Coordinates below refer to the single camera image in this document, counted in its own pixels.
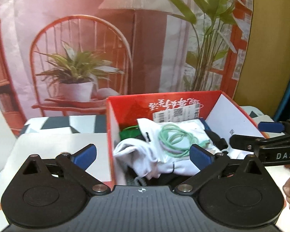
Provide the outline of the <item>black white sock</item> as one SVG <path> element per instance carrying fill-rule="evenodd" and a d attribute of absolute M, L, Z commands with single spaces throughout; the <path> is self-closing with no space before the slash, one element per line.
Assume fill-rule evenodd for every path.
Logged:
<path fill-rule="evenodd" d="M 224 138 L 221 138 L 218 134 L 211 130 L 205 130 L 205 133 L 210 138 L 210 140 L 213 142 L 214 146 L 217 147 L 219 150 L 224 150 L 228 148 L 228 143 Z"/>

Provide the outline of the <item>printed living room backdrop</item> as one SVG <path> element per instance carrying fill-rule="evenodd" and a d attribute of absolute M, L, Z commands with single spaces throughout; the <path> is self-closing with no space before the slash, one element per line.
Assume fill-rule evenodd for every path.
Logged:
<path fill-rule="evenodd" d="M 233 97 L 253 0 L 0 0 L 0 111 L 99 115 L 106 98 L 223 91 Z"/>

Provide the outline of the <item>white patterned tablecloth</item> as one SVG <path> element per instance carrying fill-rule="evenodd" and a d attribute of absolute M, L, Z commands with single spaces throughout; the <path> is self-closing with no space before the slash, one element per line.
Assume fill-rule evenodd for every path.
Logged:
<path fill-rule="evenodd" d="M 39 154 L 41 158 L 48 159 L 61 152 L 76 152 L 89 143 L 97 147 L 97 159 L 87 172 L 100 181 L 110 183 L 110 153 L 104 115 L 42 117 L 28 120 L 10 151 L 0 153 L 6 162 L 0 172 L 0 200 L 4 190 L 29 155 Z M 7 225 L 0 209 L 0 231 Z"/>

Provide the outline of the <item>red strawberry cardboard box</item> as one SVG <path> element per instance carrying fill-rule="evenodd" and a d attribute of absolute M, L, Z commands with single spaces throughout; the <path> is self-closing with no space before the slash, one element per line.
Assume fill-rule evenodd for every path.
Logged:
<path fill-rule="evenodd" d="M 107 139 L 110 161 L 110 187 L 125 185 L 122 166 L 113 158 L 122 129 L 148 118 L 156 123 L 177 122 L 200 117 L 225 140 L 233 134 L 267 138 L 253 119 L 222 91 L 193 91 L 111 96 L 106 100 Z"/>

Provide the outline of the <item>green fabric item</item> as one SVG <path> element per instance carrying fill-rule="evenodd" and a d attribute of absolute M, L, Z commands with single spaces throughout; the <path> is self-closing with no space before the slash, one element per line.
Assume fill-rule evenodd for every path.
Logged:
<path fill-rule="evenodd" d="M 139 129 L 139 126 L 135 125 L 124 128 L 122 131 L 120 131 L 119 136 L 121 140 L 125 140 L 128 138 L 137 138 L 138 136 L 142 136 L 142 133 Z"/>

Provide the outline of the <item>yellow wooden board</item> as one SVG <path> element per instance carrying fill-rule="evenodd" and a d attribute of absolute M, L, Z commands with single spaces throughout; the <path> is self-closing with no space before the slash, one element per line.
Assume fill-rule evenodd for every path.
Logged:
<path fill-rule="evenodd" d="M 234 101 L 274 116 L 290 80 L 290 0 L 253 0 L 246 58 Z"/>

